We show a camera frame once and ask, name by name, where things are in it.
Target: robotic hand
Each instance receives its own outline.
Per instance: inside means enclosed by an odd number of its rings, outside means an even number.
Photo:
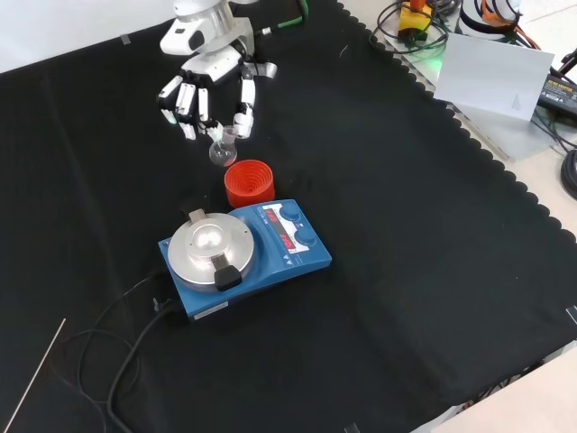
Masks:
[[[258,0],[236,0],[249,4]],[[167,54],[190,56],[158,96],[159,107],[189,140],[200,134],[220,140],[223,126],[209,114],[208,87],[233,71],[240,71],[242,92],[234,126],[239,138],[251,136],[256,99],[254,75],[274,78],[271,63],[248,63],[254,55],[254,36],[248,18],[234,18],[228,0],[176,0],[177,19],[160,43]],[[197,110],[193,107],[198,93]]]

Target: table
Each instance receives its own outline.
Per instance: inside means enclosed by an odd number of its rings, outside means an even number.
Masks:
[[[577,424],[577,350],[512,383],[433,433],[570,433]]]
[[[310,4],[309,26],[262,42],[279,75],[259,83],[238,149],[272,167],[333,264],[214,320],[160,327],[118,408],[136,431],[407,432],[574,338],[574,239],[332,0]],[[261,7],[255,26],[282,18]],[[185,142],[154,104],[182,63],[159,51],[167,28],[1,78],[2,419],[63,317],[64,335],[90,327],[161,266],[183,198],[228,209],[209,143]],[[237,95],[234,80],[215,89],[217,118]],[[171,290],[154,281],[109,326],[139,332]],[[87,371],[100,396],[124,353],[95,350],[111,359]],[[53,375],[37,385],[14,432],[97,426]]]

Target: red silicone cup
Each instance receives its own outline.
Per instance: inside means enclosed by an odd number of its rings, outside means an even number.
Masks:
[[[245,207],[274,200],[272,170],[261,161],[239,161],[224,175],[226,196],[232,207]]]

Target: green cable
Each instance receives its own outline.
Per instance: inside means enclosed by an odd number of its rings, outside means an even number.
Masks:
[[[290,20],[290,21],[286,21],[285,23],[280,23],[277,25],[277,27],[279,29],[282,29],[284,27],[290,27],[291,25],[299,25],[301,23],[303,23],[303,21],[308,18],[308,5],[307,5],[307,0],[298,0],[300,2],[300,5],[302,7],[304,16],[299,16],[298,18],[295,18],[294,20]]]

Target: digital display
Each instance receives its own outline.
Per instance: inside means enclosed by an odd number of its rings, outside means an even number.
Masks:
[[[269,219],[270,224],[274,227],[276,232],[279,234],[280,241],[285,245],[285,248],[287,248],[287,250],[294,250],[295,245],[290,240],[289,234],[285,230],[285,227],[283,227],[282,224],[280,223],[279,218],[277,217],[277,214],[274,213],[274,210],[265,209],[264,212],[267,214],[267,218]]]

